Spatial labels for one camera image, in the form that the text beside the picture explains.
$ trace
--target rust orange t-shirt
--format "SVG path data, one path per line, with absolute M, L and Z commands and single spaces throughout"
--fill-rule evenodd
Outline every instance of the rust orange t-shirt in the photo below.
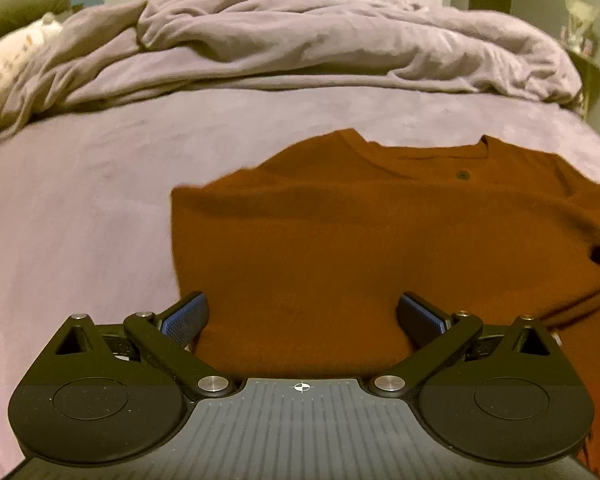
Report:
M 488 324 L 600 308 L 600 184 L 557 155 L 483 137 L 384 147 L 343 130 L 173 190 L 183 294 L 207 294 L 196 354 L 234 378 L 369 377 L 411 352 L 412 290 Z

